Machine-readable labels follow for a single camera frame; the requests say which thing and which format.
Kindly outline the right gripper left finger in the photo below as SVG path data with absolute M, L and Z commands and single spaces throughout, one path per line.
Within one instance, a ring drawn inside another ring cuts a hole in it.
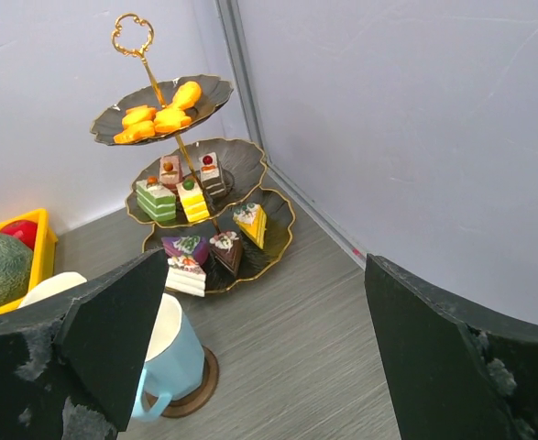
M 0 315 L 0 439 L 115 439 L 127 429 L 167 257 Z

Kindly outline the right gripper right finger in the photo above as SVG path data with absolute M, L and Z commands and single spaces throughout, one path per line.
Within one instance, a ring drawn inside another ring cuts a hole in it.
M 365 290 L 403 439 L 538 439 L 538 324 L 369 254 Z

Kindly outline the yellow plastic fruit bin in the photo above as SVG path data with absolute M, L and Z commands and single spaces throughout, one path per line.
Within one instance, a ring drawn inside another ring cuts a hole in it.
M 31 220 L 38 224 L 36 243 L 32 250 L 33 260 L 27 290 L 27 292 L 30 292 L 39 283 L 53 275 L 57 237 L 49 226 L 49 214 L 44 208 L 39 208 L 4 221 L 0 223 L 0 229 L 17 220 Z M 15 310 L 22 302 L 24 296 L 0 306 L 0 314 Z

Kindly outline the white paper cup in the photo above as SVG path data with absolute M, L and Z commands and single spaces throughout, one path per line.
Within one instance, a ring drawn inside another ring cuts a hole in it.
M 179 301 L 163 294 L 131 416 L 150 422 L 203 381 L 203 346 Z

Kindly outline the pink white cake slice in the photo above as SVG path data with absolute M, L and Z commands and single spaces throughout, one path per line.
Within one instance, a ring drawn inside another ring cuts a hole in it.
M 205 296 L 206 273 L 191 257 L 173 256 L 168 258 L 168 274 L 165 287 L 193 296 Z

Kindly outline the purple cake slice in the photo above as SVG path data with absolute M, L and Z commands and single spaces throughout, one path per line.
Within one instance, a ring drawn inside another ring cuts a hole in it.
M 187 256 L 200 266 L 209 257 L 209 244 L 204 236 L 164 236 L 160 241 L 169 257 Z

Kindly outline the green white cake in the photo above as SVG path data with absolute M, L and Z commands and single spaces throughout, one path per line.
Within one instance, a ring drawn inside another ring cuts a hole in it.
M 176 196 L 157 177 L 137 181 L 135 192 L 138 206 L 151 220 L 168 222 L 176 219 Z

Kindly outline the chocolate cake slice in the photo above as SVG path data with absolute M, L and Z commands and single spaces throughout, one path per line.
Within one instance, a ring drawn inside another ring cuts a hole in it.
M 243 256 L 239 234 L 235 231 L 221 232 L 209 239 L 209 246 L 216 259 L 236 277 Z

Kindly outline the yellow layered cake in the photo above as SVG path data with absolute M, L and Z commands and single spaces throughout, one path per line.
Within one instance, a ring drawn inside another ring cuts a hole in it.
M 177 192 L 183 212 L 190 223 L 209 217 L 209 211 L 203 196 L 203 191 L 197 181 L 187 178 L 177 185 Z

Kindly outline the yellow cake slice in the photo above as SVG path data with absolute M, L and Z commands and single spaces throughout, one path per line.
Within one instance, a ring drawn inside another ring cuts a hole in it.
M 247 202 L 237 206 L 233 220 L 258 248 L 264 248 L 267 215 L 260 204 Z

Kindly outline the brown white layered cake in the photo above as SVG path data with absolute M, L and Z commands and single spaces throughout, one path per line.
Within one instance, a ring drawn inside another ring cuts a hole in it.
M 204 153 L 199 157 L 200 181 L 206 192 L 213 198 L 226 196 L 227 187 L 223 169 L 215 152 Z

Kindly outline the orange fish cookie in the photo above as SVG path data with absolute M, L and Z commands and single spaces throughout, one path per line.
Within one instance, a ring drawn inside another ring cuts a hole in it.
M 169 134 L 188 127 L 192 123 L 192 118 L 180 108 L 167 107 L 155 114 L 153 123 L 157 134 Z
M 135 123 L 114 135 L 114 142 L 116 144 L 132 144 L 147 138 L 153 138 L 155 135 L 154 122 L 145 120 Z
M 196 81 L 188 81 L 181 85 L 173 95 L 169 107 L 187 110 L 195 106 L 203 94 L 202 87 Z
M 126 110 L 126 115 L 122 118 L 122 126 L 124 129 L 127 129 L 144 121 L 152 121 L 157 112 L 158 109 L 156 107 L 145 104 L 131 107 Z

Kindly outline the pink layered cake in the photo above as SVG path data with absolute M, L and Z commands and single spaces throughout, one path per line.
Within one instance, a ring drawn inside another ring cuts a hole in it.
M 178 155 L 163 156 L 159 160 L 159 182 L 176 192 L 176 187 L 183 180 L 181 161 Z

